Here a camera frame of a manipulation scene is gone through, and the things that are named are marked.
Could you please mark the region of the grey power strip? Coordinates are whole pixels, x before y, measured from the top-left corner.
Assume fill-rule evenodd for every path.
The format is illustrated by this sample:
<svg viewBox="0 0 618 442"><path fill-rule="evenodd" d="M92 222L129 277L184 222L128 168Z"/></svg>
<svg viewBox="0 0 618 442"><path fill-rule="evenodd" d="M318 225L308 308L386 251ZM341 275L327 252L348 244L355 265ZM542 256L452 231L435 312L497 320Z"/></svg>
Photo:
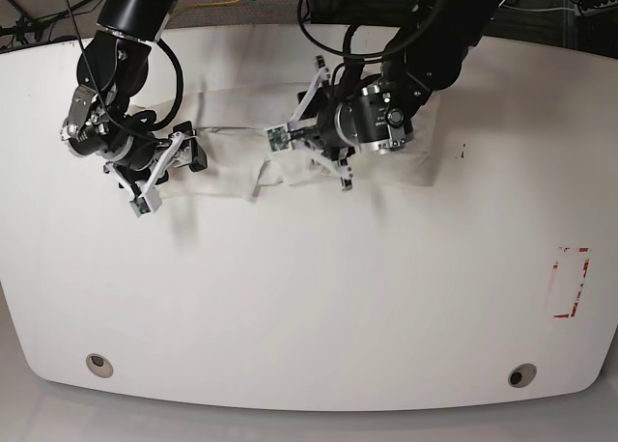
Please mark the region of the grey power strip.
<svg viewBox="0 0 618 442"><path fill-rule="evenodd" d="M617 10L617 0L579 0L575 13L577 16L588 17Z"/></svg>

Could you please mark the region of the red tape rectangle marking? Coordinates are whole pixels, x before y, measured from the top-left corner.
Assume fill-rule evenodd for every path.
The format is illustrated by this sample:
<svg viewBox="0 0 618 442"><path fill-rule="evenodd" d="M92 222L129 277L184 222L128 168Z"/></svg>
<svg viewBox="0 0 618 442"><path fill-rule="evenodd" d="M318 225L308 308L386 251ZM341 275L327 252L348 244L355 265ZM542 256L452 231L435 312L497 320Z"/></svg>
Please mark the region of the red tape rectangle marking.
<svg viewBox="0 0 618 442"><path fill-rule="evenodd" d="M550 318L572 318L583 292L590 263L588 247L560 247L548 283L547 313Z"/></svg>

